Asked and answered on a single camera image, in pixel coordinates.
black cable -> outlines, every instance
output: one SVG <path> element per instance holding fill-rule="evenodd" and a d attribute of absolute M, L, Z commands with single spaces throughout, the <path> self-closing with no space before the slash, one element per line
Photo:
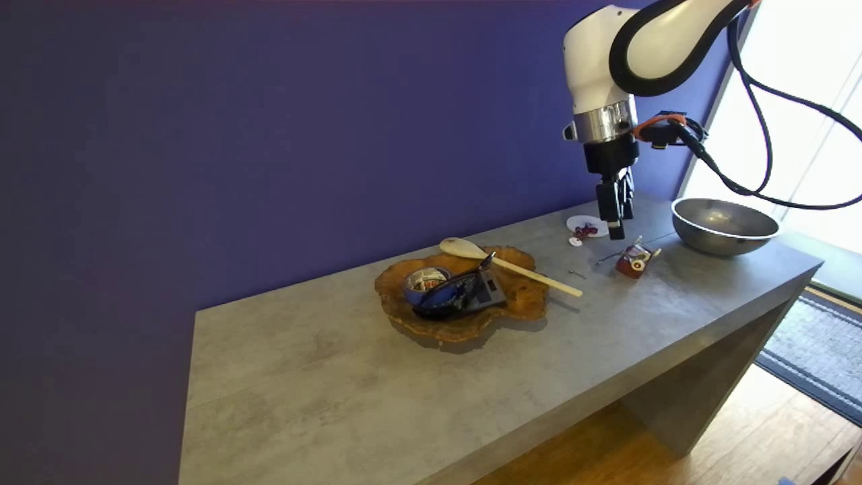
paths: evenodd
<path fill-rule="evenodd" d="M 819 106 L 819 102 L 812 102 L 812 99 L 786 95 L 786 91 L 781 91 L 781 89 L 774 89 L 774 86 L 769 86 L 769 85 L 758 82 L 754 76 L 750 76 L 750 70 L 747 70 L 745 63 L 742 63 L 742 51 L 738 51 L 738 19 L 733 19 L 733 21 L 729 24 L 729 51 L 730 51 L 730 63 L 733 63 L 733 67 L 738 70 L 742 85 L 745 85 L 750 99 L 751 99 L 751 109 L 754 109 L 754 114 L 758 114 L 758 124 L 760 124 L 760 132 L 762 132 L 762 141 L 766 141 L 766 155 L 769 155 L 766 179 L 762 179 L 762 183 L 760 183 L 754 192 L 747 188 L 747 186 L 742 186 L 742 183 L 737 183 L 737 182 L 729 179 L 729 175 L 720 171 L 720 165 L 708 156 L 708 151 L 703 148 L 702 138 L 698 138 L 696 132 L 691 132 L 687 128 L 680 128 L 680 124 L 676 124 L 676 132 L 680 132 L 680 138 L 691 145 L 691 151 L 694 151 L 702 161 L 707 161 L 707 168 L 708 168 L 712 172 L 718 172 L 720 182 L 723 182 L 730 192 L 745 194 L 745 196 L 758 196 L 758 200 L 766 200 L 766 203 L 774 203 L 774 204 L 784 204 L 784 208 L 797 208 L 797 210 L 839 210 L 839 208 L 851 208 L 851 204 L 862 203 L 862 194 L 855 196 L 855 200 L 846 200 L 846 203 L 834 203 L 834 204 L 805 204 L 805 203 L 792 203 L 792 200 L 778 200 L 778 196 L 762 194 L 762 188 L 766 188 L 766 186 L 770 183 L 770 179 L 774 179 L 774 141 L 770 141 L 770 130 L 769 130 L 769 124 L 766 124 L 762 109 L 760 109 L 751 86 L 758 86 L 758 89 L 762 89 L 762 91 L 769 91 L 769 95 L 776 95 L 776 97 L 781 97 L 781 99 L 805 106 L 805 109 L 812 109 L 812 111 L 834 120 L 836 124 L 840 124 L 843 130 L 850 130 L 859 144 L 862 144 L 862 130 L 859 130 L 855 122 L 850 122 L 846 117 L 840 117 L 839 111 L 828 109 L 828 106 Z"/>

blue wall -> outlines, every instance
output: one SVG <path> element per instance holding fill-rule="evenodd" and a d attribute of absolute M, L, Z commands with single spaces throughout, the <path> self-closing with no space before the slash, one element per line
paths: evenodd
<path fill-rule="evenodd" d="M 4 5 L 0 483 L 175 483 L 197 308 L 590 200 L 597 5 Z M 642 111 L 707 114 L 723 63 Z"/>

wooden floor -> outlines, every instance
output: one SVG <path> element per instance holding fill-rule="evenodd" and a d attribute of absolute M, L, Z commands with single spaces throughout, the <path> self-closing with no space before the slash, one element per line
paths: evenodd
<path fill-rule="evenodd" d="M 796 485 L 862 439 L 850 421 L 751 367 L 698 448 L 676 459 L 621 404 L 601 409 L 483 485 Z M 855 463 L 843 485 L 862 485 Z"/>

stainless steel bowl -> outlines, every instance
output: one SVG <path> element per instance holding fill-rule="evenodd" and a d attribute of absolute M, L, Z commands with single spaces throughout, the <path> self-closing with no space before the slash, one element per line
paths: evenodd
<path fill-rule="evenodd" d="M 676 200 L 672 213 L 687 249 L 723 258 L 758 252 L 778 233 L 770 217 L 726 200 Z"/>

concrete table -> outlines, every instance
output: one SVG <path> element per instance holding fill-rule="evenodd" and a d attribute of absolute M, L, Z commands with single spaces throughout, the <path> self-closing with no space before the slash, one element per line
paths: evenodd
<path fill-rule="evenodd" d="M 377 301 L 388 265 L 435 249 L 203 311 L 182 483 L 473 483 L 613 401 L 687 454 L 819 261 L 778 241 L 702 256 L 665 203 L 637 210 L 629 234 L 664 245 L 642 280 L 614 272 L 626 244 L 566 244 L 593 204 L 474 234 L 584 297 L 553 293 L 545 330 L 470 353 L 421 349 Z"/>

